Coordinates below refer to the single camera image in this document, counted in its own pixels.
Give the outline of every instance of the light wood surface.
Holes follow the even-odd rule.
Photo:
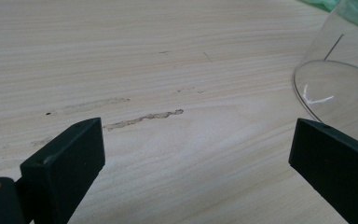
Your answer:
[[[299,1],[0,0],[0,176],[103,120],[70,223],[345,223],[288,164],[292,75],[327,13]]]

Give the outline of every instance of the clamp jaw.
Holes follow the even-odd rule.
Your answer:
[[[358,223],[358,141],[325,124],[299,119],[289,163],[342,217]]]
[[[72,125],[0,177],[0,223],[67,223],[105,164],[101,119]]]

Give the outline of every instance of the transparent plastic sheet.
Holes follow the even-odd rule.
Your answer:
[[[295,70],[314,118],[358,140],[358,0],[341,0]]]

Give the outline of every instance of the wood grain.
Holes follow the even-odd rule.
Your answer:
[[[287,162],[309,118],[293,71],[326,16],[289,0],[0,0],[0,176],[77,121],[143,118],[103,131],[106,165],[70,223],[343,223]]]

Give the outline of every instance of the black clamp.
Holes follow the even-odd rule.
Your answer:
[[[0,223],[67,223],[105,164],[101,119],[72,125],[0,177]]]

